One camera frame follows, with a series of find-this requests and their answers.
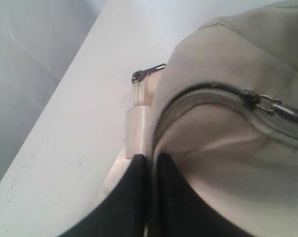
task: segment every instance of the zipper teeth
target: zipper teeth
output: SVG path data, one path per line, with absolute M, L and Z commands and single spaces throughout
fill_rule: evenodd
M 238 102 L 242 102 L 242 100 L 240 99 L 240 97 L 232 92 L 229 92 L 229 91 L 226 91 L 226 90 L 221 90 L 221 89 L 218 89 L 218 88 L 193 88 L 191 90 L 189 90 L 187 93 L 183 92 L 184 94 L 176 99 L 171 99 L 168 101 L 168 103 L 166 103 L 165 107 L 162 109 L 162 112 L 159 116 L 159 118 L 154 122 L 153 126 L 152 126 L 152 132 L 150 133 L 150 137 L 149 137 L 149 148 L 150 148 L 150 151 L 149 151 L 149 158 L 152 158 L 153 159 L 153 153 L 154 153 L 154 137 L 155 137 L 155 134 L 156 134 L 156 129 L 157 129 L 157 126 L 159 125 L 160 121 L 162 119 L 165 118 L 165 114 L 167 114 L 168 111 L 172 110 L 174 107 L 176 107 L 181 101 L 191 97 L 191 96 L 194 96 L 194 95 L 197 95 L 199 94 L 201 91 L 203 92 L 211 92 L 211 93 L 214 93 L 215 94 L 218 94 L 218 95 L 224 95 L 224 96 L 228 96 L 230 99 L 233 99 L 235 101 L 238 101 Z

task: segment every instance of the beige bag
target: beige bag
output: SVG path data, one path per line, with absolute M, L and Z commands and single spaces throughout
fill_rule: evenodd
M 126 158 L 144 154 L 155 176 L 170 154 L 200 198 L 257 237 L 298 237 L 297 2 L 215 18 L 165 71 L 133 75 Z

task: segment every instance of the zipper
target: zipper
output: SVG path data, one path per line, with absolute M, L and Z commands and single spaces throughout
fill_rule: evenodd
M 135 84 L 137 82 L 141 82 L 147 75 L 150 75 L 152 73 L 163 70 L 163 69 L 165 69 L 165 67 L 166 67 L 166 64 L 163 63 L 163 64 L 157 65 L 155 67 L 152 67 L 152 68 L 149 68 L 146 70 L 136 71 L 135 73 L 132 74 L 131 83 Z
M 167 103 L 167 105 L 162 110 L 159 118 L 154 122 L 151 134 L 149 137 L 149 158 L 153 158 L 154 146 L 156 143 L 157 127 L 161 126 L 161 121 L 166 120 L 170 111 L 174 110 L 181 102 L 185 101 L 190 97 L 201 95 L 202 93 L 208 92 L 213 95 L 218 95 L 219 97 L 227 100 L 233 100 L 239 102 L 246 108 L 247 111 L 255 115 L 257 119 L 264 120 L 263 122 L 268 126 L 276 121 L 282 120 L 285 124 L 291 124 L 294 126 L 294 130 L 298 131 L 298 109 L 291 106 L 284 105 L 281 100 L 274 99 L 268 95 L 260 95 L 254 91 L 239 89 L 237 87 L 231 86 L 229 84 L 220 82 L 204 82 L 195 85 L 189 89 L 180 92 L 177 96 Z M 286 132 L 279 131 L 272 127 L 272 129 L 283 133 L 288 136 Z

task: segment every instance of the bag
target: bag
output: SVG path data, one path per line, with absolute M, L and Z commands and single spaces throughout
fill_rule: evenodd
M 298 237 L 297 2 L 215 18 L 164 68 L 133 74 L 125 153 L 64 236 Z

